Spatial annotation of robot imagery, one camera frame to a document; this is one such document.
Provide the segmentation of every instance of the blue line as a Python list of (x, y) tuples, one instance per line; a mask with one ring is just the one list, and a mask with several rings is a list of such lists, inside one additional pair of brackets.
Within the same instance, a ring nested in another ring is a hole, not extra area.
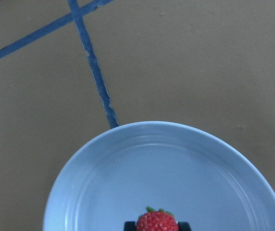
[[(98, 7), (99, 6), (98, 3), (105, 4), (110, 1), (111, 0), (106, 0), (106, 1), (98, 0), (98, 1), (93, 1), (93, 2), (96, 2), (97, 4), (95, 4), (95, 3), (94, 4)], [(71, 14), (75, 21), (75, 25), (78, 30), (79, 36), (81, 38), (83, 48), (88, 53), (88, 56), (87, 56), (88, 63), (90, 65), (91, 72), (93, 74), (93, 77), (94, 77), (94, 80), (95, 80), (95, 83), (96, 83), (96, 86), (98, 89), (98, 93), (100, 95), (101, 102), (102, 102), (103, 108), (105, 110), (105, 114), (108, 118), (110, 128), (115, 128), (115, 127), (119, 126), (119, 124), (117, 122), (116, 113), (115, 113), (114, 109), (111, 107), (111, 98), (110, 98), (107, 88), (105, 86), (102, 72), (99, 67), (98, 59), (94, 53), (89, 34), (88, 34), (86, 27), (84, 25), (84, 21), (83, 21), (83, 17), (82, 17), (80, 8), (79, 8), (76, 0), (68, 0), (68, 4), (70, 6)]]
[[(81, 14), (85, 15), (87, 13), (90, 13), (94, 10), (96, 10), (99, 6), (105, 5), (109, 3), (112, 0), (94, 0), (80, 8)], [(0, 59), (4, 56), (36, 41), (37, 39), (40, 39), (44, 37), (45, 35), (53, 32), (54, 30), (59, 29), (60, 27), (70, 23), (73, 21), (72, 15), (66, 14), (65, 16), (55, 20), (54, 22), (42, 27), (39, 30), (34, 31), (33, 33), (17, 40), (16, 42), (0, 49)]]

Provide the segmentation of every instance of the blue plate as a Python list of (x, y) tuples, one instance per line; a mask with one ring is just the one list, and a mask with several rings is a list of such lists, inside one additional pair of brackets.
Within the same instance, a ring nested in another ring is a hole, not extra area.
[(111, 129), (84, 145), (51, 190), (44, 231), (122, 231), (149, 205), (193, 231), (275, 231), (275, 193), (238, 151), (169, 122)]

